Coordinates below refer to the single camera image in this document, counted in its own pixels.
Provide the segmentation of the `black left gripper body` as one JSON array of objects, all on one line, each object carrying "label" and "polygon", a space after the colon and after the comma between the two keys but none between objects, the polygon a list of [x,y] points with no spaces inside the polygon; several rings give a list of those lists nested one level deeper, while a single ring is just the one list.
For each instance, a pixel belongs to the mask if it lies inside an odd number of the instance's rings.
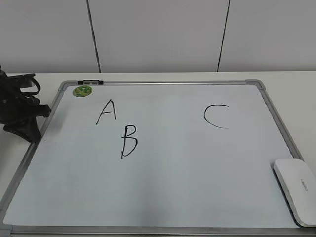
[{"label": "black left gripper body", "polygon": [[11,123],[20,118],[26,107],[40,104],[36,95],[40,84],[35,74],[8,76],[0,71],[0,122]]}]

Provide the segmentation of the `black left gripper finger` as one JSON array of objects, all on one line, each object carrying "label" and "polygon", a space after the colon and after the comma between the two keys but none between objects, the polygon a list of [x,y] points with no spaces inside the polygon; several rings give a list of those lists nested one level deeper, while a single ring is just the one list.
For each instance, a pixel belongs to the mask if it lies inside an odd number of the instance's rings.
[{"label": "black left gripper finger", "polygon": [[49,117],[51,113],[51,108],[48,105],[34,105],[31,106],[31,117],[36,118],[36,117],[44,117],[47,118]]},{"label": "black left gripper finger", "polygon": [[36,117],[30,117],[21,121],[5,124],[3,130],[13,133],[30,143],[38,142],[41,139],[41,133]]}]

